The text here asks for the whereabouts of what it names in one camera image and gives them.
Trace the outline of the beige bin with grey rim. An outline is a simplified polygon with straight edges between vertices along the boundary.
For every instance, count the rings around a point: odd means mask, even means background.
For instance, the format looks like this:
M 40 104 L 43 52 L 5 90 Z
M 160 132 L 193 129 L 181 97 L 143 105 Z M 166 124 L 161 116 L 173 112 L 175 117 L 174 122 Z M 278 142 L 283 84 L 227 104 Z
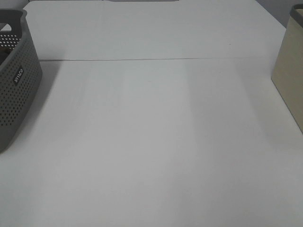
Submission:
M 303 5 L 291 7 L 290 17 L 271 80 L 299 129 L 303 130 Z

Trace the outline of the grey perforated plastic basket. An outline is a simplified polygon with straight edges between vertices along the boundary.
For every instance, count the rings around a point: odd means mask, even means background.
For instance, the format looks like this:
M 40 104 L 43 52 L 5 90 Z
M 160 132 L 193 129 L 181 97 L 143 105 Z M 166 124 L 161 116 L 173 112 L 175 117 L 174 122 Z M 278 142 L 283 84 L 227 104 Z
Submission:
M 12 142 L 36 96 L 43 75 L 23 9 L 1 9 L 0 150 Z

